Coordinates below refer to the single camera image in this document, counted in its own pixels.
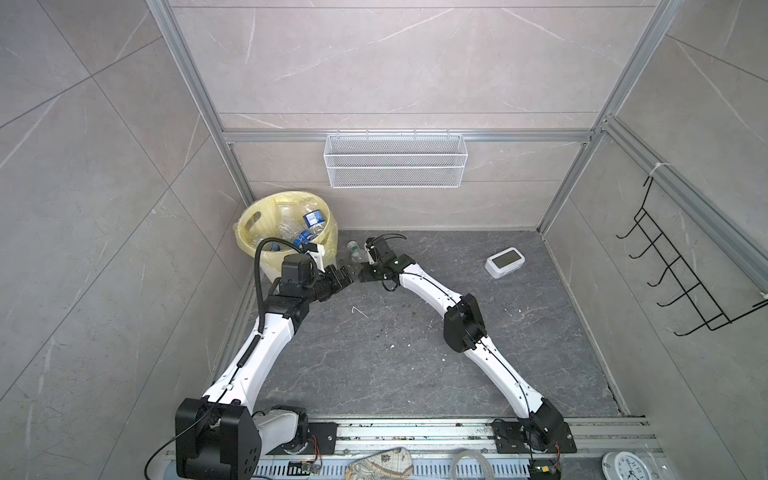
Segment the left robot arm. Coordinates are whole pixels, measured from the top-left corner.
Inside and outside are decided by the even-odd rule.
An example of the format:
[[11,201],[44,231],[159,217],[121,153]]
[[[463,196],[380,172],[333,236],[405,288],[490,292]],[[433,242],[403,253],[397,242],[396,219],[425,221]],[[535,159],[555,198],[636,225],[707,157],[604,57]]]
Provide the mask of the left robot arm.
[[254,279],[258,320],[232,363],[199,398],[186,398],[175,414],[179,479],[249,479],[266,453],[302,452],[311,441],[301,407],[277,405],[260,411],[255,403],[280,353],[294,337],[314,302],[324,302],[353,282],[346,268],[323,261],[317,243],[296,246],[282,260],[269,288]]

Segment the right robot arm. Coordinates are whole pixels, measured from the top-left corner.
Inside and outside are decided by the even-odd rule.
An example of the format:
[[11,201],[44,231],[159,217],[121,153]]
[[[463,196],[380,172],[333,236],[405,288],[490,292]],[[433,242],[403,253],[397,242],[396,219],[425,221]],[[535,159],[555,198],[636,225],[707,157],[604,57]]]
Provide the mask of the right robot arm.
[[396,254],[388,241],[403,237],[398,233],[385,233],[368,238],[365,250],[369,263],[359,273],[359,280],[379,282],[390,292],[403,287],[436,310],[443,318],[446,344],[472,360],[502,393],[513,409],[530,451],[574,453],[575,440],[563,415],[497,349],[488,335],[475,296],[449,289],[410,256]]

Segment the crushed clear bottle blue band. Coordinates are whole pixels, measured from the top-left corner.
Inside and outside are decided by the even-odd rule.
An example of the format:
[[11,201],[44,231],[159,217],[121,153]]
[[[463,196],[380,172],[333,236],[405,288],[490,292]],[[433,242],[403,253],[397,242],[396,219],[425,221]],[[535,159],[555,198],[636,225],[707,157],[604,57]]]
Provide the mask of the crushed clear bottle blue band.
[[296,247],[301,247],[303,245],[306,245],[307,243],[311,242],[313,240],[314,236],[309,230],[304,230],[300,232],[296,238],[293,240],[293,245]]

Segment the clear bottle blue label back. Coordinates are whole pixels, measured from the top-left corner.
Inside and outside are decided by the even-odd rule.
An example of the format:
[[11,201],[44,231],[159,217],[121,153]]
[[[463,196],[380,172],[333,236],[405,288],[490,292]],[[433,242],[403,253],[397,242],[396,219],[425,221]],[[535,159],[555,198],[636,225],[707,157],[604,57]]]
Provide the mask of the clear bottle blue label back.
[[323,212],[319,209],[309,211],[303,215],[307,231],[313,236],[319,236],[327,225]]

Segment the small clear bottle white cap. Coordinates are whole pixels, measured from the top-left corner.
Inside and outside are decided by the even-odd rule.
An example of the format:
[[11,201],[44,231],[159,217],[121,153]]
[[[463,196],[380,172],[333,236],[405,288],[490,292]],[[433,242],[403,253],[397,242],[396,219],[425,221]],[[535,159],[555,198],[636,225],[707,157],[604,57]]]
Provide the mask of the small clear bottle white cap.
[[362,248],[357,241],[349,241],[347,243],[347,251],[352,263],[366,264],[369,262],[369,257],[366,250]]

